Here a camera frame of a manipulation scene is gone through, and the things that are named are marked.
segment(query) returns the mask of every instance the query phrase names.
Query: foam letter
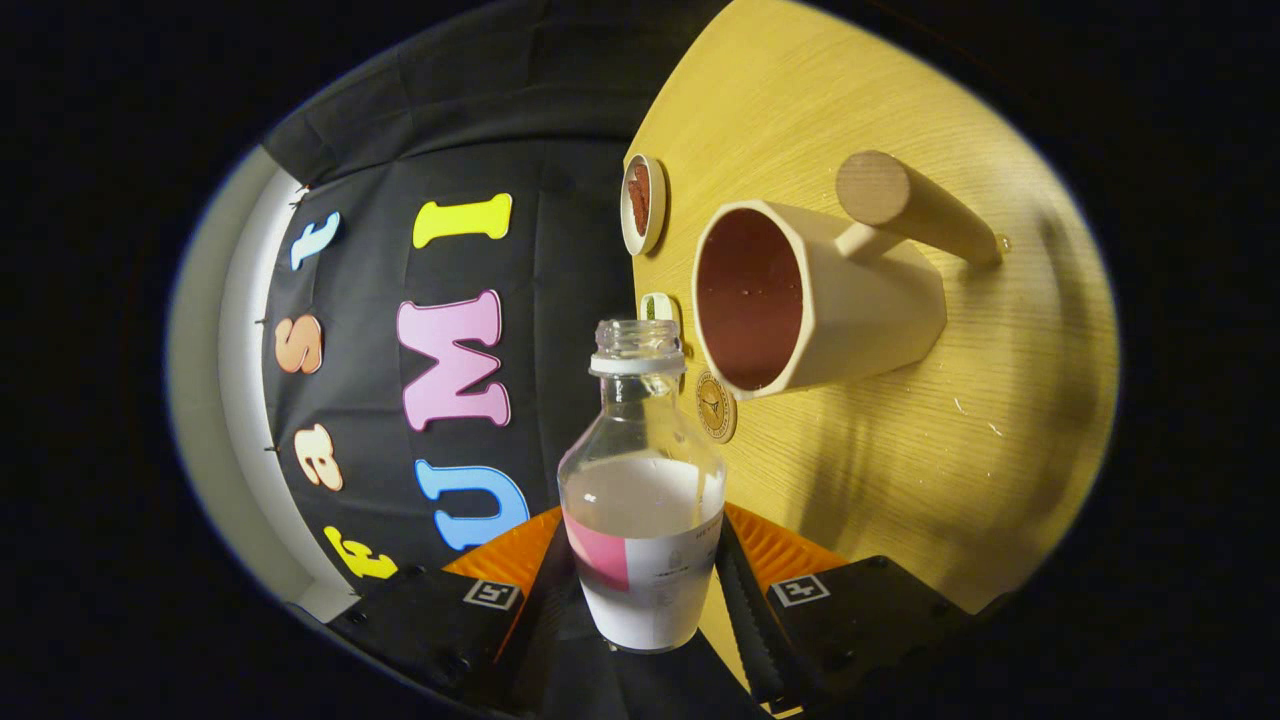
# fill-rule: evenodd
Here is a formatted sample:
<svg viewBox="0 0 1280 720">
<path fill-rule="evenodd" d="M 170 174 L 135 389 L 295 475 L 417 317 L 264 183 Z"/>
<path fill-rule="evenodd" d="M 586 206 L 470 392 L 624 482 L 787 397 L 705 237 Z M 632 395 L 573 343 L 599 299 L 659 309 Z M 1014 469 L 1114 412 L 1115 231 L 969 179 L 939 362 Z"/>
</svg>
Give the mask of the foam letter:
<svg viewBox="0 0 1280 720">
<path fill-rule="evenodd" d="M 316 423 L 314 429 L 294 433 L 293 452 L 311 484 L 324 483 L 324 487 L 334 492 L 342 489 L 342 470 L 333 459 L 333 438 L 324 425 Z"/>
<path fill-rule="evenodd" d="M 497 240 L 507 236 L 511 227 L 511 195 L 499 192 L 484 202 L 447 205 L 430 201 L 417 211 L 413 220 L 413 247 L 426 247 L 428 242 L 449 234 L 483 232 Z"/>
<path fill-rule="evenodd" d="M 329 213 L 329 217 L 324 222 L 324 227 L 319 231 L 316 224 L 311 223 L 302 229 L 302 237 L 293 241 L 293 246 L 289 247 L 289 266 L 294 270 L 302 266 L 302 260 L 320 252 L 333 242 L 333 236 L 338 234 L 338 222 L 340 215 L 337 210 Z"/>
<path fill-rule="evenodd" d="M 285 373 L 302 370 L 310 375 L 320 369 L 320 320 L 314 315 L 302 315 L 297 323 L 285 318 L 275 325 L 275 361 Z"/>
<path fill-rule="evenodd" d="M 529 505 L 520 486 L 499 470 L 483 465 L 467 468 L 433 468 L 426 460 L 413 464 L 417 484 L 429 500 L 454 489 L 485 491 L 498 501 L 498 514 L 492 518 L 454 518 L 444 510 L 435 511 L 435 529 L 453 550 L 484 544 L 529 520 Z"/>
<path fill-rule="evenodd" d="M 503 427 L 511 421 L 511 402 L 502 383 L 481 392 L 462 391 L 502 366 L 492 355 L 458 345 L 475 340 L 492 347 L 502 337 L 502 304 L 486 290 L 475 300 L 419 307 L 403 302 L 396 314 L 401 345 L 438 360 L 404 388 L 404 415 L 415 430 L 442 418 L 489 418 Z"/>
<path fill-rule="evenodd" d="M 333 543 L 333 548 L 338 551 L 342 561 L 347 564 L 347 568 L 357 577 L 370 577 L 370 578 L 390 578 L 396 571 L 396 562 L 385 555 L 379 555 L 378 559 L 372 559 L 372 550 L 369 546 L 361 544 L 356 541 L 342 539 L 342 533 L 338 528 L 329 525 L 324 529 L 324 537 L 329 538 Z"/>
</svg>

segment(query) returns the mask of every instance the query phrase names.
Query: gold coin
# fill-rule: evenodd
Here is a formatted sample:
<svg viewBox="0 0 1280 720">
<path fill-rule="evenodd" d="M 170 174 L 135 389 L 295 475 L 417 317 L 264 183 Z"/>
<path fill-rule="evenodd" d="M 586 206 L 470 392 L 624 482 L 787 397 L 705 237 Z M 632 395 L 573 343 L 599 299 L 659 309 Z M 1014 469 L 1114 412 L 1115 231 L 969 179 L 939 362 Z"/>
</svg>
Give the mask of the gold coin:
<svg viewBox="0 0 1280 720">
<path fill-rule="evenodd" d="M 737 428 L 737 401 L 709 372 L 698 378 L 698 419 L 716 442 L 728 442 Z"/>
</svg>

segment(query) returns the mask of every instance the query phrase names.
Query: pink label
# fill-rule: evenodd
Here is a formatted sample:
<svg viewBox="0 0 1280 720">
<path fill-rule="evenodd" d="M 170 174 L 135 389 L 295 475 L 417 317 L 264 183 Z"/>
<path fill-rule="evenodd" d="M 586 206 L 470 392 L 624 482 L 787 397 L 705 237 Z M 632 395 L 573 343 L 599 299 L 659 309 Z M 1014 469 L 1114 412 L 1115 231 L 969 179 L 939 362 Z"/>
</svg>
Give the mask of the pink label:
<svg viewBox="0 0 1280 720">
<path fill-rule="evenodd" d="M 564 532 L 568 543 L 579 556 L 579 573 L 590 573 L 604 585 L 616 591 L 627 591 L 627 541 L 626 538 L 598 533 L 564 514 Z"/>
</svg>

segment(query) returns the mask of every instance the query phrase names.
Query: yellow letter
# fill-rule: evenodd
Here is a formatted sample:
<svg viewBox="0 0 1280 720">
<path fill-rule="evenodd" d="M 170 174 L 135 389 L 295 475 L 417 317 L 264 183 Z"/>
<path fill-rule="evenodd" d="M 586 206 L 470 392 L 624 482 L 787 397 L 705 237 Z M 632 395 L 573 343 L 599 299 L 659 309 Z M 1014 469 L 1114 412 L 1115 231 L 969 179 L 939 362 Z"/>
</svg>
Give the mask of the yellow letter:
<svg viewBox="0 0 1280 720">
<path fill-rule="evenodd" d="M 435 201 L 422 205 L 413 220 L 413 247 L 449 234 L 483 232 L 497 240 L 507 236 L 511 225 L 511 195 L 500 192 L 484 202 L 439 206 Z"/>
<path fill-rule="evenodd" d="M 376 560 L 370 557 L 374 551 L 369 550 L 369 546 L 361 544 L 356 541 L 342 539 L 342 533 L 338 528 L 329 525 L 324 529 L 324 537 L 329 538 L 333 543 L 333 548 L 338 551 L 342 556 L 343 562 L 357 578 L 370 577 L 370 578 L 390 578 L 396 571 L 396 562 L 385 555 L 379 555 Z"/>
</svg>

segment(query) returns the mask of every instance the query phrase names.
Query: pink letter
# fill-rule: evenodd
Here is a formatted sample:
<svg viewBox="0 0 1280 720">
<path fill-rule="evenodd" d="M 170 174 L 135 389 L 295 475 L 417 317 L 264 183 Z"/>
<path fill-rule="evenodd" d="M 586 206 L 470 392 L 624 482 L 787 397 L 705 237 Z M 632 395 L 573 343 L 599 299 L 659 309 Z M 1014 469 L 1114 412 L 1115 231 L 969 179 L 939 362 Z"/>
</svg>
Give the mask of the pink letter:
<svg viewBox="0 0 1280 720">
<path fill-rule="evenodd" d="M 502 304 L 497 292 L 486 290 L 475 300 L 451 305 L 419 307 L 402 302 L 396 314 L 396 334 L 404 347 L 436 360 L 435 366 L 404 388 L 404 415 L 415 430 L 443 418 L 489 418 L 499 427 L 511 421 L 511 401 L 502 383 L 462 395 L 502 365 L 492 355 L 458 345 L 475 340 L 493 347 L 502 337 Z"/>
</svg>

